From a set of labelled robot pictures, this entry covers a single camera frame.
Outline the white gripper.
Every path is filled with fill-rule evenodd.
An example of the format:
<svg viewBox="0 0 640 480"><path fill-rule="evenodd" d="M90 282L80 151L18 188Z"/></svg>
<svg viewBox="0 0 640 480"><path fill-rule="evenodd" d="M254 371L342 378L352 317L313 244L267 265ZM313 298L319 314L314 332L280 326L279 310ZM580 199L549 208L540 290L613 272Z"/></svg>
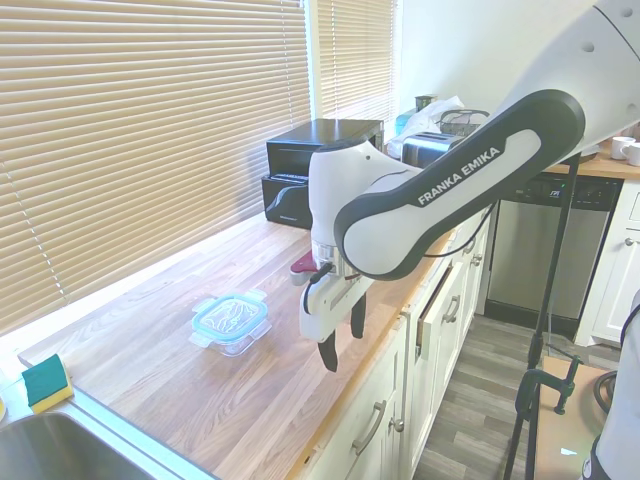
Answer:
<svg viewBox="0 0 640 480"><path fill-rule="evenodd" d="M299 328L303 337L318 342L318 350L325 368L338 369L336 328L350 315L351 334L356 339L364 336L366 318L366 292L369 279L356 275L346 279L326 274L316 283L309 282L302 293L299 310Z"/></svg>

